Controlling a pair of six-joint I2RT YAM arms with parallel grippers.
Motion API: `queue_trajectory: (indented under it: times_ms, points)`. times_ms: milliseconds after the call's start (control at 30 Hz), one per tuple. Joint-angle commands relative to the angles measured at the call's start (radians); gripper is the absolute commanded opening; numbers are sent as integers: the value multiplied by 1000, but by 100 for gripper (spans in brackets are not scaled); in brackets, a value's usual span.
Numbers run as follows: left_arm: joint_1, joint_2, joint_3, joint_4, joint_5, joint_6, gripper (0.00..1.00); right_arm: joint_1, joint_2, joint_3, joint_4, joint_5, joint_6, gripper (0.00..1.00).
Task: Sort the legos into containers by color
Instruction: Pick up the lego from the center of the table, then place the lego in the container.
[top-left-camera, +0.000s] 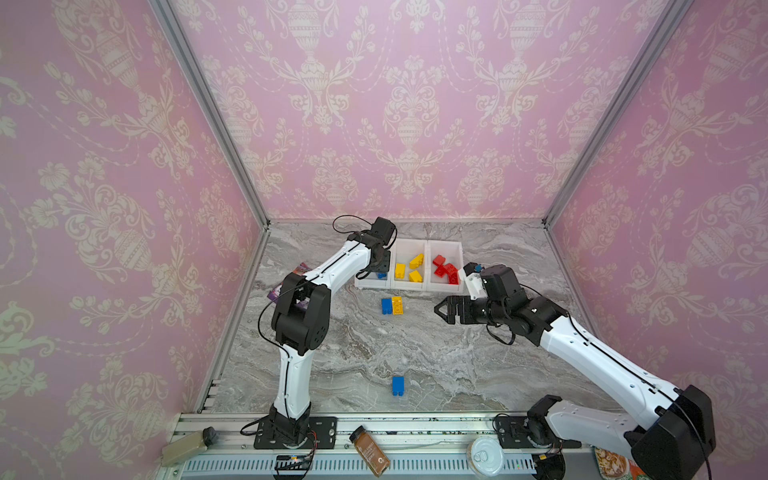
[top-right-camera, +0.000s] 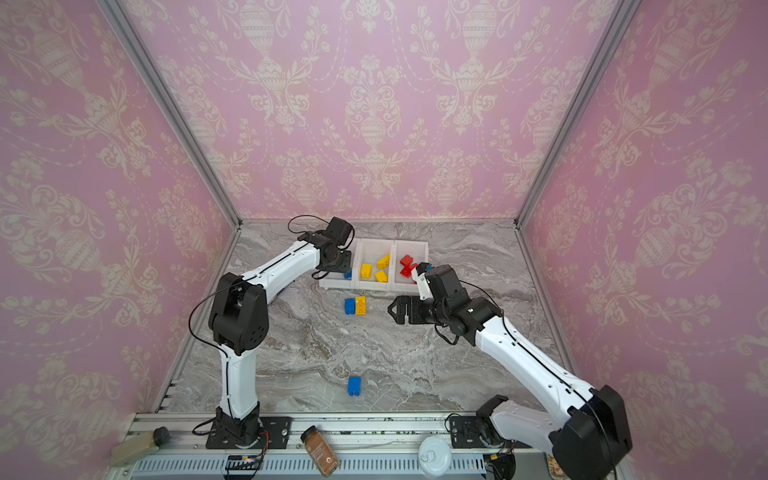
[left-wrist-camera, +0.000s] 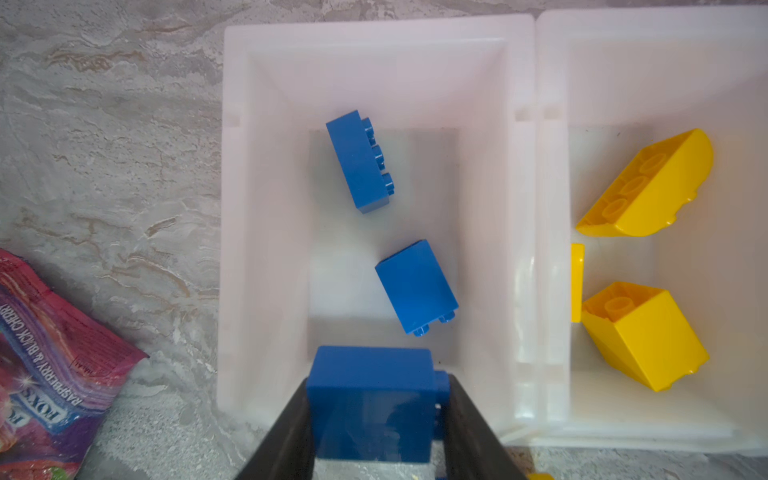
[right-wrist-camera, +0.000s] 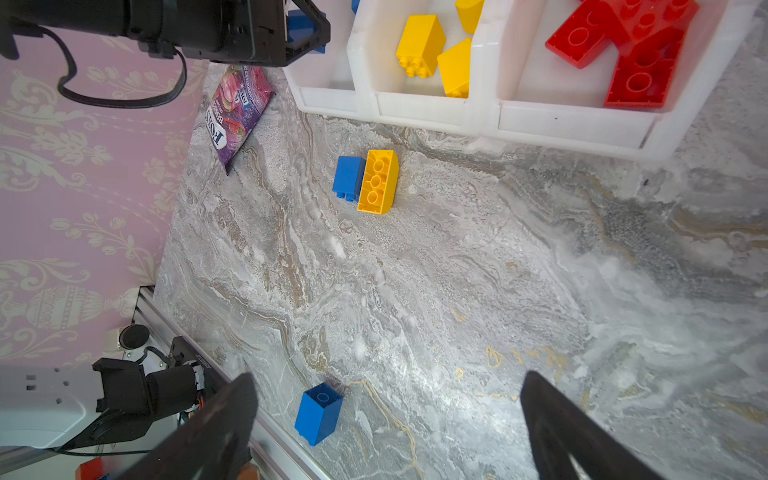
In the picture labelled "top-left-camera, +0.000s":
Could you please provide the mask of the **yellow long lego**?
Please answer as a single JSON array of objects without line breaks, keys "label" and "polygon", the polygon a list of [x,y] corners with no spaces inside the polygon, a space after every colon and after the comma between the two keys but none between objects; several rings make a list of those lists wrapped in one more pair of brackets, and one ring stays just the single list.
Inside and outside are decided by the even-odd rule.
[{"label": "yellow long lego", "polygon": [[420,253],[416,255],[410,262],[409,267],[413,270],[417,270],[423,265],[424,262],[424,254]]},{"label": "yellow long lego", "polygon": [[392,297],[391,304],[393,315],[402,315],[404,313],[403,301],[401,297]]}]

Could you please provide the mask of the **white three-compartment bin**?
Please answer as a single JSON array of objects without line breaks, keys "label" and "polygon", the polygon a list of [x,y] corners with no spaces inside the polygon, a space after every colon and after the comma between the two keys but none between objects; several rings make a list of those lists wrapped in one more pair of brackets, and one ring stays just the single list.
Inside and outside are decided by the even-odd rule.
[{"label": "white three-compartment bin", "polygon": [[[420,253],[424,254],[424,262],[417,271],[422,275],[423,282],[413,283],[408,279],[409,273],[413,271],[413,269],[409,267],[409,262]],[[433,259],[437,255],[443,255],[446,258],[445,264],[450,263],[457,268],[459,276],[458,285],[449,283],[447,273],[444,277],[435,275],[435,269],[438,266],[433,264]],[[403,280],[395,279],[395,266],[397,263],[406,265],[406,274]],[[463,246],[460,242],[398,238],[391,249],[391,260],[387,272],[387,279],[379,280],[377,278],[377,273],[374,273],[366,279],[355,279],[354,285],[359,289],[393,289],[461,294],[464,292],[464,284],[463,280],[460,278],[459,270],[463,266]]]}]

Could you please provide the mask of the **blue lego bottom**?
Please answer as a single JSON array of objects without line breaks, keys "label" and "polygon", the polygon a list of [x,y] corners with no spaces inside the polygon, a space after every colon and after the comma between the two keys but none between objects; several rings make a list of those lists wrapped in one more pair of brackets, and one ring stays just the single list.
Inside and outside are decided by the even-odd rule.
[{"label": "blue lego bottom", "polygon": [[391,391],[393,396],[403,396],[405,394],[405,378],[403,376],[392,377]]}]

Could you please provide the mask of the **yellow square lego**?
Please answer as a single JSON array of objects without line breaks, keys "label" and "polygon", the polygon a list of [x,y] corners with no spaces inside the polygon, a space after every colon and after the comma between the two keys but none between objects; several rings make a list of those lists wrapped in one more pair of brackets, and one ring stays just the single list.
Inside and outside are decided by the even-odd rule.
[{"label": "yellow square lego", "polygon": [[417,270],[411,271],[409,273],[409,275],[408,275],[408,279],[409,279],[410,282],[413,282],[413,283],[422,283],[423,282],[423,277],[422,277],[422,275]]}]

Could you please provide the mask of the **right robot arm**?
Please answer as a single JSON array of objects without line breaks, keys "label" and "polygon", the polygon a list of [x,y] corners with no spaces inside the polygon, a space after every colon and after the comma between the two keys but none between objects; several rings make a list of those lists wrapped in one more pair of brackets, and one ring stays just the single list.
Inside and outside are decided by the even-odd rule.
[{"label": "right robot arm", "polygon": [[582,327],[561,305],[521,284],[505,265],[461,269],[465,295],[449,295],[434,312],[449,325],[505,327],[510,337],[565,361],[607,393],[621,413],[546,395],[529,408],[530,441],[552,447],[580,442],[632,460],[652,479],[692,479],[712,469],[716,448],[710,397],[680,388],[634,364]]}]

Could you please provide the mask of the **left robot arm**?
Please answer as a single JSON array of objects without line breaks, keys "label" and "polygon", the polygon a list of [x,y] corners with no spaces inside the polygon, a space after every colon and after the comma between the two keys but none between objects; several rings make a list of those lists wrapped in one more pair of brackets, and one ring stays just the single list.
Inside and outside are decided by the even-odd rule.
[{"label": "left robot arm", "polygon": [[310,374],[329,330],[333,296],[356,276],[384,272],[396,233],[392,222],[379,217],[369,228],[349,232],[318,267],[284,278],[271,319],[280,373],[275,400],[260,423],[264,439],[298,447],[310,438]]}]

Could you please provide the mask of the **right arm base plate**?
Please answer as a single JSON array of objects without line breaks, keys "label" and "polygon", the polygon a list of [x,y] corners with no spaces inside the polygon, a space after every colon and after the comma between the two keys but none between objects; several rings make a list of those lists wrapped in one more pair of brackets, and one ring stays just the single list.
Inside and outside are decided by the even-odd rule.
[{"label": "right arm base plate", "polygon": [[555,438],[549,430],[538,431],[529,428],[526,416],[507,413],[497,414],[492,420],[492,428],[504,449],[578,449],[582,443],[574,440]]}]

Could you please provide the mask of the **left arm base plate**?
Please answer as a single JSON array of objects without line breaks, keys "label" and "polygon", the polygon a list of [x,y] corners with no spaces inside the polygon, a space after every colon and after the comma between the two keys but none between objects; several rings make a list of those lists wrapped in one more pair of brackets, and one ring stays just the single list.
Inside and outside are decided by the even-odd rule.
[{"label": "left arm base plate", "polygon": [[335,447],[338,418],[310,416],[293,421],[278,416],[258,422],[253,447],[256,450],[309,449],[331,450]]}]

